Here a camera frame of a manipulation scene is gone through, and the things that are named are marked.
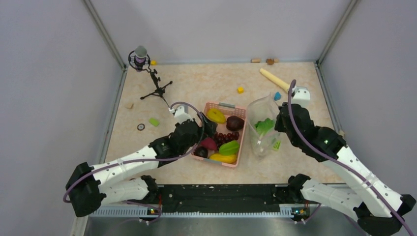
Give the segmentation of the green toy lettuce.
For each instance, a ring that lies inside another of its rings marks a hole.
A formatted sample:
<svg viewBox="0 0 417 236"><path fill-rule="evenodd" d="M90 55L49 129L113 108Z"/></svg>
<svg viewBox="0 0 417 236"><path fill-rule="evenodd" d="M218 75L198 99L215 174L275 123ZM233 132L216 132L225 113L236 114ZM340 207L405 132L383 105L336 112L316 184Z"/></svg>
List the green toy lettuce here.
<svg viewBox="0 0 417 236"><path fill-rule="evenodd" d="M266 135L275 126L275 120L266 118L254 124L255 130L260 136Z"/></svg>

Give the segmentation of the clear zip top bag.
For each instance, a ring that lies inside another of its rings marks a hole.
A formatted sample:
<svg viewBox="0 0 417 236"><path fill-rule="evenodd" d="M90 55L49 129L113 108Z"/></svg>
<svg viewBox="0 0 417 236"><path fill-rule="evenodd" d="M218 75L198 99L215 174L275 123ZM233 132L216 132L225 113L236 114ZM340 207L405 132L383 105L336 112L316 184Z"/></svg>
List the clear zip top bag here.
<svg viewBox="0 0 417 236"><path fill-rule="evenodd" d="M259 159L266 157L273 150L279 150L281 137L280 133L275 130L275 127L266 135L260 136L256 132L254 124L266 118L276 122L278 113L278 104L274 101L272 93L251 102L247 106L246 118L249 141L252 152Z"/></svg>

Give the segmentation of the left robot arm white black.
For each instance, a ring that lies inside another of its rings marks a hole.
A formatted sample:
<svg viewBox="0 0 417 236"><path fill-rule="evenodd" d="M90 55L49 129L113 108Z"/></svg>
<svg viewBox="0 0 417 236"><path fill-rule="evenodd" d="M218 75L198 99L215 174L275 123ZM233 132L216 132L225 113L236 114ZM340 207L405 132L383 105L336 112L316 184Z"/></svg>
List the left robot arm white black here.
<svg viewBox="0 0 417 236"><path fill-rule="evenodd" d="M212 137L217 123L203 113L198 116L201 124L193 118L178 122L172 133L132 154L102 164L77 165L65 186L63 201L72 205L77 217L90 215L101 205L126 200L154 202L158 195L154 178L142 176L132 181L129 178L177 161L191 154L202 140Z"/></svg>

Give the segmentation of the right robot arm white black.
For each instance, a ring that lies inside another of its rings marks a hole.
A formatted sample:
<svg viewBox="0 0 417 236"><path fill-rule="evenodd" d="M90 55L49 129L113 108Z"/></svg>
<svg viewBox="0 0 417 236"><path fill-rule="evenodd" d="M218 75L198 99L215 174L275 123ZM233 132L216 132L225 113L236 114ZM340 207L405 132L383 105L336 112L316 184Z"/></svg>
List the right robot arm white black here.
<svg viewBox="0 0 417 236"><path fill-rule="evenodd" d="M349 191L339 190L298 174L290 177L288 183L288 195L293 202L328 206L355 221L371 236L391 236L401 229L413 234L404 215L415 206L415 198L384 184L339 134L331 128L316 126L306 108L283 103L279 106L275 130L286 134L292 146L333 170L349 187Z"/></svg>

